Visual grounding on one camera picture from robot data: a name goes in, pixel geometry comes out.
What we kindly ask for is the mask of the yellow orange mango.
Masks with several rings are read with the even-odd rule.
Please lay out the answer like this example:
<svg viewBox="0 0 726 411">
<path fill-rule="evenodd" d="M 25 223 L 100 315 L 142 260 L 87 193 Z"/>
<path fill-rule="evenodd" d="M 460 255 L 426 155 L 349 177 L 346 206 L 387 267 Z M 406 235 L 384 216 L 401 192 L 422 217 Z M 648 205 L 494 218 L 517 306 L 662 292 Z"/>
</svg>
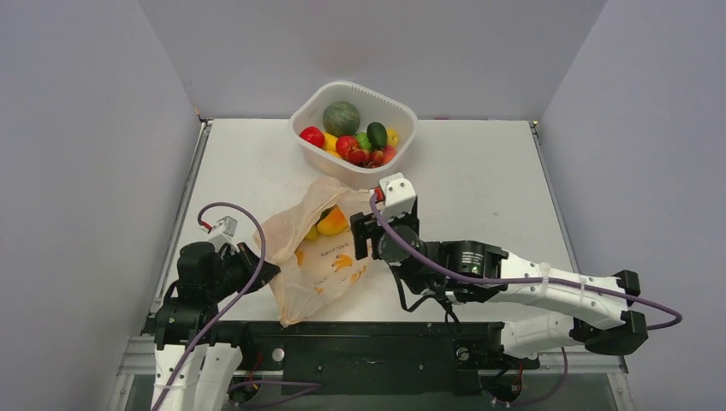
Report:
<svg viewBox="0 0 726 411">
<path fill-rule="evenodd" d="M 320 235 L 339 235 L 348 228 L 348 219 L 340 207 L 334 205 L 321 213 L 315 227 Z"/>
</svg>

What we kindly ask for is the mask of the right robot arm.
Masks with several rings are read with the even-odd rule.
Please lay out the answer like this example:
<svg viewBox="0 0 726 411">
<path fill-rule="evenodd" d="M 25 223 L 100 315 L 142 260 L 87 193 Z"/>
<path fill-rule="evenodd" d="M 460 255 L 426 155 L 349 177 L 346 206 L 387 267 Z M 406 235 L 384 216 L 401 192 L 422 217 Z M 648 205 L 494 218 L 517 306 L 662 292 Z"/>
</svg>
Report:
<svg viewBox="0 0 726 411">
<path fill-rule="evenodd" d="M 403 310 L 411 313 L 428 300 L 444 309 L 446 319 L 455 318 L 455 305 L 466 303 L 543 310 L 532 319 L 502 321 L 484 340 L 484 357 L 495 366 L 572 346 L 629 355 L 648 338 L 644 314 L 631 308 L 640 294 L 633 271 L 582 276 L 479 241 L 422 241 L 416 210 L 392 218 L 389 225 L 383 227 L 374 212 L 350 218 L 356 258 L 371 257 L 389 267 Z"/>
</svg>

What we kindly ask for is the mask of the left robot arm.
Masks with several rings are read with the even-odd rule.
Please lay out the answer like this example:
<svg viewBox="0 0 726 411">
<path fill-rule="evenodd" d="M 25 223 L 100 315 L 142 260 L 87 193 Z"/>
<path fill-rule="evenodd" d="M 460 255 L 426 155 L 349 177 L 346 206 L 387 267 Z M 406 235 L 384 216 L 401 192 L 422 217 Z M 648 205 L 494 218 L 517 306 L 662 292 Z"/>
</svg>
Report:
<svg viewBox="0 0 726 411">
<path fill-rule="evenodd" d="M 154 410 L 220 410 L 238 368 L 260 359 L 249 325 L 223 321 L 220 302 L 253 293 L 280 268 L 247 244 L 184 246 L 178 278 L 152 318 Z"/>
</svg>

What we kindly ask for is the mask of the orange translucent plastic bag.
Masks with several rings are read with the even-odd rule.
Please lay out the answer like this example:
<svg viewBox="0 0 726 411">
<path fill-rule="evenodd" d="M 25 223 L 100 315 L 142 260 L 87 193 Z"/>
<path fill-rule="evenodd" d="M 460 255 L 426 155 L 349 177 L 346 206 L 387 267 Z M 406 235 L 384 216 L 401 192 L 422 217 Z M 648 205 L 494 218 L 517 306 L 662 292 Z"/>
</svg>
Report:
<svg viewBox="0 0 726 411">
<path fill-rule="evenodd" d="M 265 261 L 281 269 L 270 282 L 281 325 L 294 325 L 312 317 L 365 276 L 372 259 L 354 258 L 349 219 L 368 209 L 370 195 L 324 176 L 308 186 L 298 205 L 261 224 Z M 318 234 L 315 241 L 306 241 L 306 233 L 332 206 L 340 207 L 348 219 L 348 228 L 339 235 Z"/>
</svg>

